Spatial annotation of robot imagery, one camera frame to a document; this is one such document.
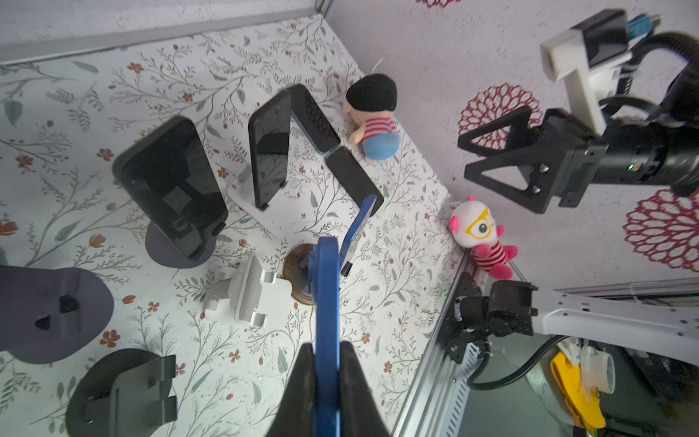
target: doll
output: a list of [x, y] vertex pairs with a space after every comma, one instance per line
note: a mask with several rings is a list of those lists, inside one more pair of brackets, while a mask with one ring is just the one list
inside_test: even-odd
[[493, 278], [512, 279], [512, 269], [506, 264], [519, 250], [515, 246], [503, 246], [499, 238], [504, 226], [496, 226], [490, 209], [472, 196], [457, 206], [449, 221], [454, 240], [464, 248], [473, 249], [476, 265]]
[[393, 79], [370, 74], [349, 87], [346, 97], [343, 110], [359, 126], [349, 136], [349, 143], [361, 141], [369, 162], [384, 161], [398, 152], [401, 139], [393, 121], [398, 95]]

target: red circular pattern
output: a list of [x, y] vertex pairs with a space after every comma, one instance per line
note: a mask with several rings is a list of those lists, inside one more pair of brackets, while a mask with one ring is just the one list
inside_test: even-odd
[[[542, 113], [539, 110], [539, 101], [534, 98], [531, 91], [509, 83], [503, 83], [499, 87], [490, 87], [469, 100], [466, 109], [461, 111], [459, 134], [472, 131], [525, 105], [532, 109], [529, 124], [540, 124]], [[498, 129], [490, 134], [480, 136], [475, 142], [489, 148], [502, 149], [505, 147], [505, 139], [509, 130], [509, 127]]]
[[699, 196], [662, 189], [626, 214], [626, 241], [649, 260], [699, 272]]
[[446, 8], [449, 3], [456, 3], [458, 1], [461, 0], [417, 0], [417, 3], [424, 3], [429, 9], [432, 6], [442, 6], [443, 8]]

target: red and white striped shirt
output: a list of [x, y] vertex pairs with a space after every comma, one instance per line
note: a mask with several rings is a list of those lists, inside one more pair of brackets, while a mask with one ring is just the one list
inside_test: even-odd
[[495, 245], [491, 247], [491, 250], [490, 256], [485, 258], [477, 257], [475, 254], [473, 255], [473, 260], [476, 261], [476, 265], [486, 272], [490, 271], [492, 266], [504, 264], [507, 261], [503, 245], [500, 244], [500, 241], [495, 243]]
[[398, 132], [396, 124], [390, 117], [376, 117], [366, 120], [366, 130], [364, 131], [364, 139], [368, 140], [377, 135], [395, 134]]

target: blue shorts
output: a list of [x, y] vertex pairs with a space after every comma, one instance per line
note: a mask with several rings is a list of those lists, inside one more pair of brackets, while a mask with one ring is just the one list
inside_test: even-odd
[[401, 147], [401, 138], [390, 132], [363, 140], [364, 156], [374, 161], [384, 161], [392, 157]]

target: black smartphone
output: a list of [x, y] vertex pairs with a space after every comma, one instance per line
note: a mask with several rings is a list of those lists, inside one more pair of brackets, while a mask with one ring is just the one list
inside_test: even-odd
[[283, 89], [256, 110], [247, 124], [255, 206], [264, 211], [287, 183], [291, 93]]
[[228, 208], [194, 123], [174, 117], [114, 160], [114, 178], [189, 259], [224, 228]]
[[372, 208], [369, 217], [374, 216], [384, 203], [384, 197], [354, 156], [352, 156], [352, 152], [342, 146], [325, 158], [325, 164], [333, 172], [338, 182], [347, 190], [347, 193], [357, 206], [361, 206], [361, 203], [369, 194], [376, 195], [376, 203], [374, 203], [374, 208]]
[[340, 145], [340, 137], [302, 84], [287, 88], [291, 92], [291, 111], [306, 138], [322, 154]]

